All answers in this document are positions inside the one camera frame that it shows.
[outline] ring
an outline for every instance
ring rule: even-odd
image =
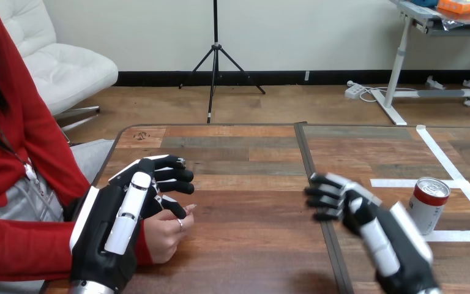
[[[181,233],[183,232],[183,223],[181,222],[180,219],[177,219],[177,221],[179,222],[179,224],[181,225]]]

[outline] tape line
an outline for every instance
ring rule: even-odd
[[[437,160],[441,163],[442,167],[444,167],[447,173],[451,176],[451,178],[455,181],[458,181],[460,189],[470,201],[470,184],[466,181],[464,176],[462,176],[460,171],[458,171],[451,160],[449,160],[437,142],[435,142],[435,140],[431,137],[425,126],[417,126],[416,130],[428,148],[433,152],[433,155],[437,157]]]
[[[470,231],[433,231],[423,237],[426,242],[470,242]]]
[[[451,189],[460,188],[460,183],[452,179],[445,179],[443,182]],[[377,188],[413,188],[416,183],[416,179],[370,179],[372,187]]]

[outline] tripod leg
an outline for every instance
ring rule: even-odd
[[[218,56],[219,56],[219,53],[217,52],[217,57],[215,57],[215,71],[217,72],[217,79],[220,78],[220,72],[218,70]]]
[[[231,58],[231,56],[228,55],[228,54],[226,53],[226,51],[224,51],[223,48],[221,48],[220,51],[222,51],[222,53],[224,53],[224,55],[226,55],[226,57],[227,57],[233,64],[235,64],[235,66],[247,77],[248,81],[250,81],[250,83],[251,83],[253,86],[257,87],[257,88],[262,92],[262,94],[265,94],[265,93],[266,93],[262,88],[260,88],[260,86],[258,86],[257,84],[255,84],[255,82],[254,82],[253,79],[250,77],[250,75],[249,75],[247,72],[245,72],[244,69],[242,69],[242,68],[235,62],[235,60],[233,60],[233,58]]]
[[[199,69],[199,67],[203,64],[203,62],[206,60],[206,58],[208,58],[208,56],[210,56],[210,54],[212,53],[213,50],[214,49],[211,48],[210,51],[208,51],[208,53],[206,53],[203,60],[201,60],[201,62],[199,62],[199,64],[193,69],[193,71],[190,73],[190,75],[188,75],[187,78],[181,83],[181,85],[179,85],[179,89],[183,88],[183,85],[192,77],[193,74],[195,74],[197,69]]]
[[[210,87],[210,104],[208,105],[208,124],[212,118],[212,102],[214,101],[214,89],[215,89],[215,69],[217,68],[218,50],[214,51],[214,68],[212,69],[212,86]]]

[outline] white wall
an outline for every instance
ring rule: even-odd
[[[59,42],[120,70],[192,70],[213,43],[212,0],[44,1]],[[391,69],[403,26],[388,0],[218,0],[218,12],[220,43],[245,70]],[[412,30],[405,69],[470,69],[470,38]]]

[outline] gray pants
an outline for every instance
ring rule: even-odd
[[[78,167],[91,183],[113,145],[113,141],[97,140],[71,148]],[[0,219],[16,221],[61,221],[62,207],[56,194],[37,173],[39,186],[21,179],[6,191],[8,204],[0,207]],[[43,281],[0,282],[2,294],[38,293]]]

